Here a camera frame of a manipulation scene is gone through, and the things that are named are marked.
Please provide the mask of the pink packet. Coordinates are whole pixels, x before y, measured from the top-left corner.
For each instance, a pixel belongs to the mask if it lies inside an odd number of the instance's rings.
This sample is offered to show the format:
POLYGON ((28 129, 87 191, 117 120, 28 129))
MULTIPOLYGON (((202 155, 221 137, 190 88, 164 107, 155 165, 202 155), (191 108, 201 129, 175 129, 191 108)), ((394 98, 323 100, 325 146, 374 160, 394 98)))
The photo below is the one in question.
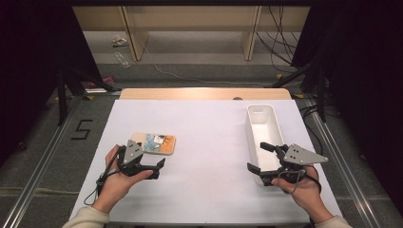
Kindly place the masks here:
MULTIPOLYGON (((103 82, 107 85, 112 85, 115 83, 115 79, 113 76, 106 76, 103 78, 103 82)), ((95 83, 92 83, 92 82, 88 82, 87 85, 89 88, 98 88, 99 87, 98 85, 96 85, 95 83)))

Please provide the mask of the person's left hand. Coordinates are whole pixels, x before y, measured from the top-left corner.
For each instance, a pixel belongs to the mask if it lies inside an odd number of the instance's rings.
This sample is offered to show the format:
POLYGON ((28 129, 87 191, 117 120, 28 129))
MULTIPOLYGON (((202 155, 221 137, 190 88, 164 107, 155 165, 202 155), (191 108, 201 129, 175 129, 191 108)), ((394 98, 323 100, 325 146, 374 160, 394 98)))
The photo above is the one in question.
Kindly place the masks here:
POLYGON ((108 214, 115 204, 121 200, 137 182, 147 179, 153 174, 152 170, 145 170, 135 176, 128 177, 121 172, 108 176, 99 197, 92 207, 97 211, 108 214))

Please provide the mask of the metal floor rail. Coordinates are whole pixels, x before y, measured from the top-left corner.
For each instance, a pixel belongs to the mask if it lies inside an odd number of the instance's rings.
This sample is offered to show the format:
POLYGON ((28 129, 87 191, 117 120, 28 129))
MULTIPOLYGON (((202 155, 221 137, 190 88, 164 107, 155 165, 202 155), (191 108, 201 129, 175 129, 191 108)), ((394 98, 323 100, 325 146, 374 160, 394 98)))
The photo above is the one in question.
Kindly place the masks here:
POLYGON ((363 188, 359 185, 352 168, 348 165, 343 156, 328 124, 326 122, 324 123, 318 116, 317 103, 313 98, 308 98, 305 103, 307 109, 306 113, 303 115, 303 119, 309 115, 313 118, 315 125, 309 127, 309 129, 320 144, 320 154, 326 152, 330 156, 332 163, 335 165, 337 173, 342 179, 342 182, 349 193, 350 199, 354 203, 355 209, 360 215, 365 227, 380 228, 380 221, 374 213, 374 208, 365 196, 363 188))
POLYGON ((40 160, 37 162, 35 169, 30 173, 28 182, 21 190, 16 191, 17 200, 11 207, 5 222, 1 225, 2 228, 18 228, 24 214, 29 208, 29 204, 34 197, 40 182, 47 172, 61 140, 66 133, 71 116, 81 101, 81 97, 72 98, 70 105, 67 108, 67 115, 61 123, 56 126, 51 139, 48 141, 46 149, 41 154, 40 160))

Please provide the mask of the black metal stand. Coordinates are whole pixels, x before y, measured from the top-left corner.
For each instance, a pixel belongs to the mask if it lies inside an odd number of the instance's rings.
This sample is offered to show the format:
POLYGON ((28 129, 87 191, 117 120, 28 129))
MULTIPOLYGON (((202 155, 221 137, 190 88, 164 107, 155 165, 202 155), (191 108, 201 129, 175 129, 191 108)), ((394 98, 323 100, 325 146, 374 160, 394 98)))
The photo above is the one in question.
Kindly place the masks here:
POLYGON ((83 96, 86 91, 82 85, 82 81, 91 82, 107 92, 118 92, 120 88, 105 83, 101 76, 92 76, 85 71, 72 66, 65 66, 59 70, 57 74, 57 93, 59 104, 59 125, 67 118, 67 95, 66 87, 74 96, 83 96))
POLYGON ((314 88, 317 89, 317 113, 320 119, 325 123, 324 114, 324 92, 325 92, 325 69, 321 66, 321 62, 311 61, 296 72, 288 75, 284 79, 272 85, 272 88, 280 88, 295 80, 297 77, 304 75, 301 90, 303 93, 311 93, 314 88))

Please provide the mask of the light wooden shelf unit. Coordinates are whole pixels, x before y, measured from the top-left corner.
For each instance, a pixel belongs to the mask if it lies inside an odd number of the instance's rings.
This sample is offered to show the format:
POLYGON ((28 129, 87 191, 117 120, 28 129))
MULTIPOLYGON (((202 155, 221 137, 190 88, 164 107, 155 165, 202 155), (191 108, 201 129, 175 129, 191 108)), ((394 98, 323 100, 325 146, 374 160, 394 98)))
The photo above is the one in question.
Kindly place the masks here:
POLYGON ((132 59, 139 61, 151 31, 235 31, 240 34, 244 59, 252 59, 259 31, 303 31, 308 7, 75 7, 83 31, 123 31, 132 59))

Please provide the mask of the black curtain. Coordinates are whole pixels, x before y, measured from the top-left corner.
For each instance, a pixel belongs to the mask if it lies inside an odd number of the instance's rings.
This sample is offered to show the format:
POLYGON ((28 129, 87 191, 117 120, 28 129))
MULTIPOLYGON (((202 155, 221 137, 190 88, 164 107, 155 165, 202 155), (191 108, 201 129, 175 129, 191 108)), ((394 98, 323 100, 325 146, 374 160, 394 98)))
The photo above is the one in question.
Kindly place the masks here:
POLYGON ((403 214, 403 0, 305 0, 311 10, 296 65, 337 17, 346 20, 327 61, 330 92, 380 185, 403 214))
POLYGON ((0 0, 0 166, 27 136, 49 96, 101 74, 73 8, 57 0, 0 0))

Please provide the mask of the person's right hand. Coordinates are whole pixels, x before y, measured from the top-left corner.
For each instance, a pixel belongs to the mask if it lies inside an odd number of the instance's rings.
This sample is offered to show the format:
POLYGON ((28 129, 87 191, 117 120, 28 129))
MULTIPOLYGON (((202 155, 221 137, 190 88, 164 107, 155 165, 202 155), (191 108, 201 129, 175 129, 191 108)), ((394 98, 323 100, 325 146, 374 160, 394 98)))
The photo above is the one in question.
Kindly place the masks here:
POLYGON ((316 169, 308 166, 306 174, 315 180, 304 178, 298 184, 292 184, 284 179, 273 179, 272 184, 289 193, 295 203, 306 211, 315 224, 332 219, 334 216, 326 208, 320 196, 316 169))

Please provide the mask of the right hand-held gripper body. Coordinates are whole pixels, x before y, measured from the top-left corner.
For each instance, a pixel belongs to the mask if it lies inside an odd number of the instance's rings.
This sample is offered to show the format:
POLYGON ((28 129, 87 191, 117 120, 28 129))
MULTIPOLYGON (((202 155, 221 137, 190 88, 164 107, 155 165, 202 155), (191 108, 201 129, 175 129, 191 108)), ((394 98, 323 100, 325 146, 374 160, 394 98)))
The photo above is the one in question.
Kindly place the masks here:
POLYGON ((270 185, 273 179, 284 179, 290 183, 298 183, 306 176, 306 167, 314 163, 328 161, 327 157, 311 152, 293 143, 291 145, 279 145, 283 154, 277 155, 280 168, 275 171, 266 171, 268 177, 260 178, 264 185, 270 185))

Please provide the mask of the white table mat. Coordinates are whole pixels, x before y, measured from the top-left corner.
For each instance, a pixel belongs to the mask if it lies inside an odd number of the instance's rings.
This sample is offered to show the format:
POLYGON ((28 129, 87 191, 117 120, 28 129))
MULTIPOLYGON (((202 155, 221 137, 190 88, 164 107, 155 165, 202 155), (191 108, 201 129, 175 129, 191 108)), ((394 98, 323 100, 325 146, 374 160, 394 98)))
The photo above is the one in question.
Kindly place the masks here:
POLYGON ((175 136, 174 152, 157 179, 131 188, 111 211, 111 221, 229 227, 308 222, 290 196, 257 184, 248 171, 248 106, 231 100, 116 101, 74 207, 90 199, 111 147, 144 132, 175 136))

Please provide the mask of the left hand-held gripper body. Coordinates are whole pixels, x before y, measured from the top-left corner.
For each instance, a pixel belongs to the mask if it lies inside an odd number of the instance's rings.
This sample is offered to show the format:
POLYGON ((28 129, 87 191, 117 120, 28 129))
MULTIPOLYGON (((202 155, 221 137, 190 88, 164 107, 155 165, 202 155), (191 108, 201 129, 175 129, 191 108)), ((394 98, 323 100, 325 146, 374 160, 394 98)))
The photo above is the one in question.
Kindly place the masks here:
POLYGON ((118 150, 118 168, 126 176, 135 176, 145 170, 146 165, 141 164, 143 149, 136 142, 129 140, 118 150))

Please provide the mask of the clear plastic bottle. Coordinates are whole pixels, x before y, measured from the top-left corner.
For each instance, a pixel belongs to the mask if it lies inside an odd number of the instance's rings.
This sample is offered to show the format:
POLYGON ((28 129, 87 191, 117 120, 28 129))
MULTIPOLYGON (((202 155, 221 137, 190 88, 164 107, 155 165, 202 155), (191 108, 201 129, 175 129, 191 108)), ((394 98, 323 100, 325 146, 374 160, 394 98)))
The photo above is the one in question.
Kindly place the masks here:
POLYGON ((115 52, 115 57, 121 67, 123 68, 130 67, 130 63, 125 59, 124 55, 121 52, 115 52))

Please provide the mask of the white plastic bin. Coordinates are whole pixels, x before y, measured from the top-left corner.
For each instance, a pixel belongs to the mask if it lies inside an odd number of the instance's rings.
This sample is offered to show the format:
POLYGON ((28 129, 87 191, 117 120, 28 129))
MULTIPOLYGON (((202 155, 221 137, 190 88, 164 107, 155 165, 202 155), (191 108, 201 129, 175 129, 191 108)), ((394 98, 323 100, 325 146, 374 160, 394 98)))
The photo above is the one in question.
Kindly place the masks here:
POLYGON ((250 163, 261 171, 277 171, 280 163, 275 152, 264 150, 261 143, 283 145, 275 109, 268 104, 247 107, 245 129, 250 153, 250 163))

